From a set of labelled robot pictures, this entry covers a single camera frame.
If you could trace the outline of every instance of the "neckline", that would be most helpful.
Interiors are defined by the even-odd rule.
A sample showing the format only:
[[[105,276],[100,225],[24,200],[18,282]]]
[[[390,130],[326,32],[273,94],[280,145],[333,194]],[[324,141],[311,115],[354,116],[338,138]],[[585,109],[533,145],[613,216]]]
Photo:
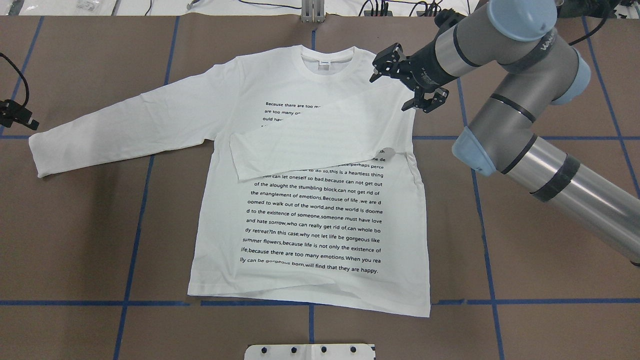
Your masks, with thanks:
[[[360,51],[355,46],[339,51],[337,53],[320,53],[315,50],[307,49],[304,45],[294,46],[294,51],[291,52],[293,57],[293,64],[298,71],[308,79],[313,81],[336,81],[348,77],[356,68],[357,63],[360,61]],[[309,70],[305,65],[303,58],[310,58],[319,61],[344,61],[351,59],[347,64],[347,67],[340,72],[331,75],[320,75]]]

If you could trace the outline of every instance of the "folded sleeve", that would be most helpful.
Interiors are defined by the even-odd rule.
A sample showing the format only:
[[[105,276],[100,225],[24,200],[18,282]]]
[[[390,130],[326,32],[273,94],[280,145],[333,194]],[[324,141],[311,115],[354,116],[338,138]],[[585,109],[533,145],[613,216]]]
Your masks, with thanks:
[[[29,137],[38,177],[215,140],[243,83],[241,59]]]
[[[411,152],[415,110],[401,111],[413,96],[386,85],[230,136],[238,179],[371,160],[383,149]]]

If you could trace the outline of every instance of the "brown table surface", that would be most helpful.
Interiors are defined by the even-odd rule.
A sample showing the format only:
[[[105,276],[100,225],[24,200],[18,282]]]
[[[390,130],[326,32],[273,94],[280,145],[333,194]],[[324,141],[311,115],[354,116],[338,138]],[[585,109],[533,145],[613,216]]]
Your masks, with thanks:
[[[557,27],[567,40],[585,33],[581,19]],[[593,70],[588,89],[534,126],[634,195],[639,29],[611,19],[577,45]],[[378,52],[393,42],[412,53],[435,33],[425,18],[0,17],[0,51],[24,69],[45,131],[240,54],[294,44]],[[1,128],[0,359],[242,359],[249,344],[310,342],[374,343],[378,359],[638,359],[640,269],[509,179],[476,176],[451,154],[504,74],[482,67],[416,118],[431,318],[188,297],[212,142],[37,179],[31,131]],[[17,80],[0,66],[0,95]]]

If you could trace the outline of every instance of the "metal bracket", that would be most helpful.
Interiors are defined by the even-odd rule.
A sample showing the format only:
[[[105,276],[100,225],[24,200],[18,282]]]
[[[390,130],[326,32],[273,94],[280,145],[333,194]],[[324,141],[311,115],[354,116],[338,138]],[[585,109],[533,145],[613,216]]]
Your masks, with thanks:
[[[324,0],[302,0],[302,22],[324,22]]]

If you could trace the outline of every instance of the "sleeve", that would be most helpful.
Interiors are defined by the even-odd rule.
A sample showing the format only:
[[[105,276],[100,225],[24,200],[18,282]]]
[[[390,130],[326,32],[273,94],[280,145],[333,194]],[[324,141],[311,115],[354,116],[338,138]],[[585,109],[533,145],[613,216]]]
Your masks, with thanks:
[[[215,140],[244,79],[240,58],[29,137],[38,177]]]

